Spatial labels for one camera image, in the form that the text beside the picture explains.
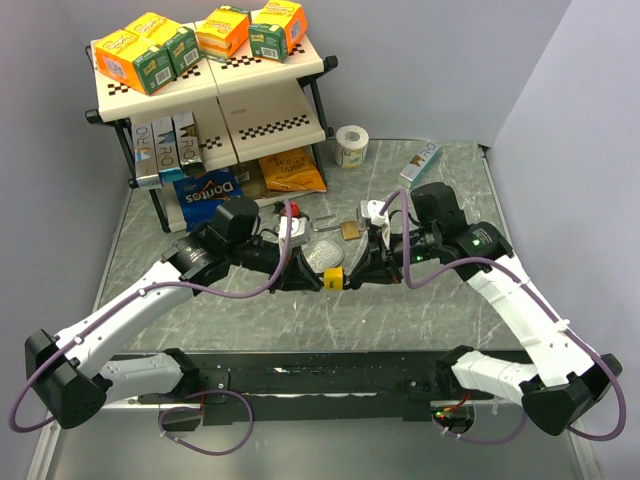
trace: black and white checkered strip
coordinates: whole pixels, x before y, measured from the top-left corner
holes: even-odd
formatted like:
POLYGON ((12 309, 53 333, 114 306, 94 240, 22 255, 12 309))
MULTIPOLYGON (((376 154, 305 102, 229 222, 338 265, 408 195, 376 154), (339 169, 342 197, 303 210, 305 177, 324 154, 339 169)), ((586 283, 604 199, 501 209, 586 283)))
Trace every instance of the black and white checkered strip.
POLYGON ((107 88, 109 89, 109 95, 115 95, 116 93, 127 93, 129 91, 129 87, 124 83, 118 83, 117 85, 115 83, 109 83, 107 85, 107 88))
POLYGON ((292 128, 309 125, 310 123, 311 121, 309 121, 306 115, 300 115, 299 117, 289 118, 282 122, 267 123, 266 125, 249 127, 246 130, 238 130, 238 133, 240 134, 241 140, 246 140, 248 138, 264 137, 270 133, 291 130, 292 128))
POLYGON ((299 43, 296 43, 295 47, 289 52, 289 56, 293 57, 296 53, 304 53, 304 48, 299 43))
POLYGON ((200 75, 202 75, 202 72, 200 71, 200 69, 198 68, 198 65, 194 65, 193 67, 191 67, 189 70, 187 70, 186 72, 184 72, 182 75, 178 75, 178 77, 182 77, 185 80, 191 76, 194 77, 199 77, 200 75))
POLYGON ((221 147, 222 141, 220 137, 215 138, 207 138, 204 143, 200 145, 200 148, 206 148, 208 150, 213 150, 213 147, 221 147))
POLYGON ((224 65, 221 68, 222 70, 226 70, 229 67, 238 68, 242 65, 251 65, 252 63, 262 63, 262 59, 249 57, 248 55, 243 55, 241 57, 231 57, 229 60, 224 62, 224 65))

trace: shelf board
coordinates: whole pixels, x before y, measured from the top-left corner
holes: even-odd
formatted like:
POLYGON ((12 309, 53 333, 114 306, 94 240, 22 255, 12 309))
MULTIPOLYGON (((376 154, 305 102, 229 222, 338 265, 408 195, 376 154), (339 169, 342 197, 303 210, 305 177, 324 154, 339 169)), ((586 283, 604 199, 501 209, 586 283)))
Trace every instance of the shelf board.
MULTIPOLYGON (((309 193, 315 193, 315 191, 307 190, 301 192, 282 192, 281 195, 276 195, 268 198, 258 198, 255 200, 255 202, 258 204, 258 207, 262 208, 268 205, 273 205, 280 200, 292 200, 309 193)), ((184 215, 182 214, 182 208, 180 207, 180 202, 178 201, 178 196, 176 195, 176 190, 173 187, 173 184, 168 184, 162 187, 160 199, 162 200, 164 211, 167 215, 169 229, 172 232, 181 232, 183 230, 186 230, 187 222, 185 221, 184 215)))
POLYGON ((218 97, 240 162, 325 139, 296 80, 218 97))
POLYGON ((229 132, 224 124, 224 118, 220 112, 220 105, 216 98, 180 104, 154 110, 151 113, 136 114, 131 117, 133 124, 149 123, 153 119, 172 115, 174 113, 191 110, 198 127, 198 140, 200 152, 204 159, 207 171, 229 167, 238 163, 238 159, 231 144, 229 132))
MULTIPOLYGON (((184 26, 195 28, 194 23, 186 23, 184 26)), ((206 58, 201 59, 183 75, 150 96, 109 78, 97 70, 94 70, 94 73, 98 92, 98 111, 105 122, 162 108, 176 107, 184 103, 215 97, 218 94, 218 87, 209 67, 209 60, 206 58)))
POLYGON ((207 61, 220 95, 324 71, 324 62, 306 35, 295 45, 284 63, 254 57, 248 40, 225 63, 207 61))

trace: paper roll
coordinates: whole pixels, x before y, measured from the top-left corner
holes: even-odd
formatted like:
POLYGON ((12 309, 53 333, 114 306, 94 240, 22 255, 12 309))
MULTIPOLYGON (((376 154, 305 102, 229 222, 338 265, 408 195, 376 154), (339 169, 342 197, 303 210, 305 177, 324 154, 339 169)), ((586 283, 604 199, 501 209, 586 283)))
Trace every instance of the paper roll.
POLYGON ((369 135, 356 125, 342 127, 336 133, 333 160, 342 168, 358 168, 367 154, 369 135))

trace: wall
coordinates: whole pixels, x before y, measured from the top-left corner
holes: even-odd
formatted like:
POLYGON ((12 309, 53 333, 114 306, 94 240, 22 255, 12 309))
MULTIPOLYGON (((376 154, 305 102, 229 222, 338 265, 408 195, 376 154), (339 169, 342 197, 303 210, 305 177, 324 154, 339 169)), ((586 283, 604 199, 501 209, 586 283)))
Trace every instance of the wall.
MULTIPOLYGON (((24 378, 24 341, 90 311, 125 201, 115 134, 96 105, 82 43, 53 2, 0 3, 0 412, 24 378)), ((20 422, 41 420, 29 395, 20 422)), ((2 477, 24 478, 39 433, 0 427, 2 477)))
MULTIPOLYGON (((574 0, 490 153, 514 243, 560 314, 625 372, 627 428, 594 443, 606 479, 637 478, 640 5, 574 0)), ((614 395, 587 414, 615 424, 614 395)))
MULTIPOLYGON (((217 5, 190 0, 58 0, 83 42, 152 10, 181 22, 217 5)), ((266 0, 236 2, 261 8, 266 0)), ((570 0, 304 0, 309 36, 340 67, 321 81, 331 125, 374 138, 491 145, 570 0)))

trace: gray marble surface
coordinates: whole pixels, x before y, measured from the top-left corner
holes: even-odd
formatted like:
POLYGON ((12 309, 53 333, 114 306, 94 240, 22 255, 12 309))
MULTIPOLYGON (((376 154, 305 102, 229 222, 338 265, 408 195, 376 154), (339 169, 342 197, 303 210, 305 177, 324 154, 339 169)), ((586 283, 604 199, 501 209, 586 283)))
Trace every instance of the gray marble surface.
MULTIPOLYGON (((421 145, 419 141, 372 141, 362 167, 344 170, 330 160, 333 143, 325 142, 321 152, 329 191, 297 201, 312 219, 336 214, 337 222, 353 220, 361 199, 384 199, 394 190, 398 173, 421 145)), ((476 145, 446 145, 443 156, 420 183, 433 181, 444 181, 455 189, 469 222, 482 219, 503 229, 476 145)), ((276 225, 272 210, 261 210, 263 226, 276 225)), ((392 227, 399 231, 399 217, 392 227)), ((134 191, 101 303, 139 279, 182 235, 163 233, 149 195, 134 191)), ((350 271, 364 249, 363 239, 345 242, 339 230, 317 234, 317 239, 323 238, 342 246, 343 266, 350 271)), ((412 273, 421 278, 437 267, 437 262, 425 262, 412 267, 412 273)), ((218 288, 245 291, 266 281, 265 275, 231 268, 230 275, 216 284, 218 288)), ((242 301, 203 294, 159 318, 127 348, 389 350, 448 349, 461 344, 518 348, 515 337, 491 307, 454 273, 447 273, 420 290, 404 285, 365 285, 358 291, 277 292, 242 301)))

